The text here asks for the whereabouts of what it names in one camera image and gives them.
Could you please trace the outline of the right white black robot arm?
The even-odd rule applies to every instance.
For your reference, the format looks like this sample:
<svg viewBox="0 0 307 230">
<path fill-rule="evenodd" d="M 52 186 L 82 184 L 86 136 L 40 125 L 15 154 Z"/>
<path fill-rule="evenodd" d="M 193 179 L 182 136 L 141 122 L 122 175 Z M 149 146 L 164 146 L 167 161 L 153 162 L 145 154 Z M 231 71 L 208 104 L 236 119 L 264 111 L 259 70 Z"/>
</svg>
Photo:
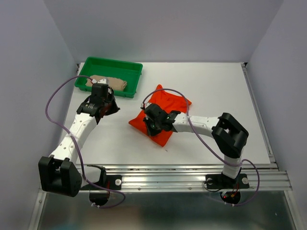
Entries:
<svg viewBox="0 0 307 230">
<path fill-rule="evenodd" d="M 165 132 L 194 133 L 199 140 L 202 136 L 213 138 L 218 149 L 224 155 L 220 158 L 223 170 L 220 174 L 206 177 L 211 189 L 234 187 L 239 180 L 242 152 L 249 136 L 248 131 L 229 113 L 219 117 L 189 116 L 180 111 L 166 111 L 155 108 L 144 109 L 143 119 L 149 136 L 154 137 Z"/>
</svg>

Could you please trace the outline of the orange t shirt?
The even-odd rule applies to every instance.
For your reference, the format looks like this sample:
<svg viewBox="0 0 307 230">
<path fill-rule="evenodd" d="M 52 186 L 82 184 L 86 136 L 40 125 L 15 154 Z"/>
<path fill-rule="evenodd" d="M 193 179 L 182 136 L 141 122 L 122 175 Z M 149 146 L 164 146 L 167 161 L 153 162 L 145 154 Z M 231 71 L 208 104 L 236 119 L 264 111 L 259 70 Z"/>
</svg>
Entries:
<svg viewBox="0 0 307 230">
<path fill-rule="evenodd" d="M 157 117 L 159 115 L 165 115 L 165 119 L 163 121 L 164 130 L 154 137 L 147 135 L 153 142 L 160 145 L 161 147 L 164 147 L 173 133 L 172 127 L 167 121 L 168 114 L 172 111 L 180 111 L 182 113 L 186 113 L 187 105 L 191 105 L 192 102 L 190 100 L 185 100 L 182 96 L 177 96 L 163 91 L 161 90 L 162 88 L 162 85 L 157 85 L 157 92 L 155 92 L 148 101 L 154 105 L 153 109 L 142 110 L 136 118 L 129 121 L 129 124 L 147 135 L 147 129 L 145 123 L 143 122 L 145 116 L 148 115 L 149 117 Z"/>
</svg>

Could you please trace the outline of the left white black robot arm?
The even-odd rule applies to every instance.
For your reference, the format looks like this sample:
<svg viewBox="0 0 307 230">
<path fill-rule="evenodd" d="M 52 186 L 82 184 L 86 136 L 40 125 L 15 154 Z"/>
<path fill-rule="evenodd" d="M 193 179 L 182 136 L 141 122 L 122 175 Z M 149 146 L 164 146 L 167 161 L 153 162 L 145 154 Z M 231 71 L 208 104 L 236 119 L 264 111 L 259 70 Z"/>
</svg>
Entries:
<svg viewBox="0 0 307 230">
<path fill-rule="evenodd" d="M 106 79 L 95 81 L 91 94 L 77 109 L 70 128 L 63 140 L 48 156 L 39 160 L 38 168 L 43 191 L 75 197 L 80 189 L 88 184 L 101 189 L 106 185 L 106 174 L 98 168 L 90 179 L 85 176 L 84 166 L 78 170 L 75 166 L 81 158 L 81 149 L 90 133 L 107 115 L 119 111 L 114 91 Z"/>
</svg>

